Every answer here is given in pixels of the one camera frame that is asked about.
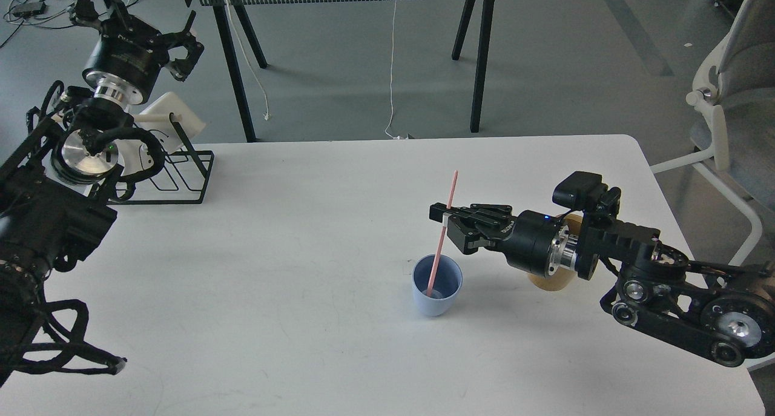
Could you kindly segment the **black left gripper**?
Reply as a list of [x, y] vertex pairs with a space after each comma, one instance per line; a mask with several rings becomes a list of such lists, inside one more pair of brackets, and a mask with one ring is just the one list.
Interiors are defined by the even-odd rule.
[[[196, 11], [191, 10], [182, 31], [163, 34], [129, 14], [122, 0], [76, 0], [70, 9], [70, 22], [99, 32], [83, 79], [94, 89], [103, 80], [116, 83], [124, 90], [127, 104], [144, 104], [161, 68], [183, 82], [197, 65], [204, 45], [196, 44], [191, 32], [195, 19]], [[168, 51], [175, 47], [183, 47], [186, 56], [170, 60]]]

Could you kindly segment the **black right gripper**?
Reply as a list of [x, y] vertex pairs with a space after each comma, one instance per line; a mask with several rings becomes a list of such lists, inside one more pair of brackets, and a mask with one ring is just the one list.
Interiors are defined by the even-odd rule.
[[582, 245], [594, 223], [608, 223], [620, 209], [622, 190], [603, 183], [602, 176], [574, 171], [554, 189], [553, 203], [567, 209], [550, 216], [535, 211], [512, 215], [509, 205], [473, 203], [429, 207], [429, 219], [442, 222], [446, 237], [463, 255], [479, 248], [504, 254], [507, 264], [545, 279], [569, 269], [579, 278], [589, 279], [597, 267], [597, 253]]

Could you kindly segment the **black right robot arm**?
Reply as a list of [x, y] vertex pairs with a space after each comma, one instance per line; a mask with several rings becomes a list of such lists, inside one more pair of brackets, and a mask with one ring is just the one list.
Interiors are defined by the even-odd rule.
[[429, 208], [465, 255], [502, 253], [546, 291], [590, 280], [599, 263], [616, 282], [601, 308], [621, 325], [722, 366], [773, 354], [773, 264], [698, 262], [661, 242], [656, 228], [618, 220], [622, 192], [601, 175], [574, 171], [553, 191], [559, 216], [508, 205]]

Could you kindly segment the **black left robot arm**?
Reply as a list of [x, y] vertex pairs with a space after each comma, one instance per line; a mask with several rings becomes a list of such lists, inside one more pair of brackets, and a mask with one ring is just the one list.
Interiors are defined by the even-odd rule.
[[204, 51], [191, 31], [162, 33], [122, 0], [75, 0], [70, 22], [91, 27], [99, 43], [85, 87], [55, 81], [27, 113], [28, 135], [2, 164], [2, 381], [12, 372], [116, 375], [127, 360], [85, 341], [88, 306], [48, 301], [52, 271], [69, 272], [100, 245], [129, 201], [184, 147], [188, 109], [157, 116], [128, 107], [148, 101], [161, 70], [185, 81]]

